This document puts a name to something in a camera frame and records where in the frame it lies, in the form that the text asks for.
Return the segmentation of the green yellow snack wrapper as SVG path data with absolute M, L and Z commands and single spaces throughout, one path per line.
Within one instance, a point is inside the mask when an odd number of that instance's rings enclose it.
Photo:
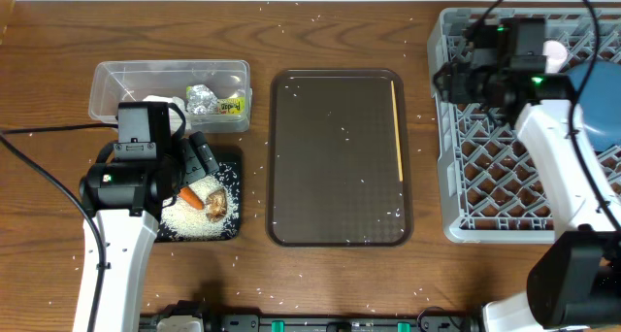
M 245 98 L 230 97 L 217 100 L 217 111 L 221 115 L 241 115 L 245 112 Z

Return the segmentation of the white napkin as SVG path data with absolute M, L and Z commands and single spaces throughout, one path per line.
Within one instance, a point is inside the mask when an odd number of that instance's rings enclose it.
M 144 99 L 144 102 L 161 102 L 161 103 L 175 104 L 181 110 L 181 112 L 186 116 L 185 103 L 181 98 L 149 95 Z

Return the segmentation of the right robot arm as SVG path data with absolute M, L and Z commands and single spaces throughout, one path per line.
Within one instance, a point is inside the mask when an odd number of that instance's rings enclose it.
M 481 331 L 553 331 L 620 322 L 620 200 L 582 129 L 578 90 L 541 52 L 480 48 L 474 61 L 432 60 L 439 100 L 501 108 L 530 154 L 549 202 L 555 242 L 525 291 L 486 304 Z

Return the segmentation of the white plastic cup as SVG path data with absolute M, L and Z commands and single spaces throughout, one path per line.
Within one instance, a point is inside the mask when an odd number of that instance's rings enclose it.
M 566 47 L 558 41 L 545 41 L 543 55 L 546 57 L 545 73 L 559 73 L 569 57 Z

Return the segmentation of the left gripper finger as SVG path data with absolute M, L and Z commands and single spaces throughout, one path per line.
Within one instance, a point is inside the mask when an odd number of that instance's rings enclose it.
M 219 171 L 219 164 L 215 159 L 205 135 L 201 132 L 193 133 L 189 136 L 190 147 L 193 150 L 192 165 L 196 170 L 202 170 L 207 175 L 216 174 Z
M 203 155 L 205 143 L 204 137 L 189 137 L 180 141 L 180 154 L 183 161 L 181 185 L 191 185 L 207 175 Z

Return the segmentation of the wooden chopstick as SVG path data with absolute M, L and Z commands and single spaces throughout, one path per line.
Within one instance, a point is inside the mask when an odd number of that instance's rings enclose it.
M 395 88 L 394 81 L 390 82 L 390 88 L 391 88 L 391 103 L 392 103 L 398 180 L 400 183 L 402 183 L 404 180 L 404 173 L 403 173 L 403 162 L 402 162 L 402 153 L 401 153 L 400 127 L 399 127 L 399 118 L 398 118 L 398 109 L 397 109 L 397 96 L 396 96 L 396 88 Z

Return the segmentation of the orange carrot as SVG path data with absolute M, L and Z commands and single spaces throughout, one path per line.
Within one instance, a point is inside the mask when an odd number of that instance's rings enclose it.
M 203 210 L 205 207 L 204 202 L 189 186 L 180 190 L 179 197 L 195 210 Z

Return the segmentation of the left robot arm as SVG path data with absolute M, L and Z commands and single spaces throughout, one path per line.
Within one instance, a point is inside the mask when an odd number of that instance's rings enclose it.
M 120 137 L 105 145 L 80 184 L 86 213 L 76 331 L 136 331 L 144 279 L 157 242 L 220 239 L 229 214 L 189 192 L 223 165 L 204 134 Z

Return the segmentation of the aluminium foil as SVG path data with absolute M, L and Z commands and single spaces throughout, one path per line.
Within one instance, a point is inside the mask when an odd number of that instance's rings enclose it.
M 204 84 L 195 84 L 186 88 L 186 110 L 195 116 L 217 113 L 218 98 Z

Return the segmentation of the brown food scrap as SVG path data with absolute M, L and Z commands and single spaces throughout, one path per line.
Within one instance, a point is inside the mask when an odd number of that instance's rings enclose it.
M 209 222 L 215 223 L 223 220 L 228 212 L 227 195 L 224 188 L 211 193 L 206 201 L 206 216 Z

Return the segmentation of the dark blue plate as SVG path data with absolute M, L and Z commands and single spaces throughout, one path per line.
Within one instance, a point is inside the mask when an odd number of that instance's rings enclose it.
M 583 127 L 596 152 L 620 145 L 620 65 L 599 60 L 579 98 Z

